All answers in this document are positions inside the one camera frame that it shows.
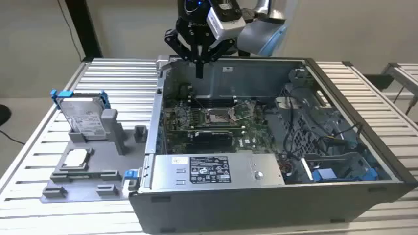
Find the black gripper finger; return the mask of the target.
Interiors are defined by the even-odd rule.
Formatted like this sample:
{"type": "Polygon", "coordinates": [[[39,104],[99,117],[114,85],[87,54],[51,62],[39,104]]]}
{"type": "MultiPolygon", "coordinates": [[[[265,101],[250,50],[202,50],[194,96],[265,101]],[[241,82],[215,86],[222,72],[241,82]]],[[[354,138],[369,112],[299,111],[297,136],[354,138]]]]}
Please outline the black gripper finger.
{"type": "Polygon", "coordinates": [[[201,79],[201,56],[198,46],[191,45],[191,49],[189,49],[181,42],[179,33],[175,29],[169,29],[166,31],[165,42],[185,61],[193,62],[195,64],[195,77],[201,79]]]}
{"type": "Polygon", "coordinates": [[[205,64],[215,62],[234,46],[235,40],[223,40],[214,48],[203,44],[199,57],[199,78],[203,79],[205,64]]]}

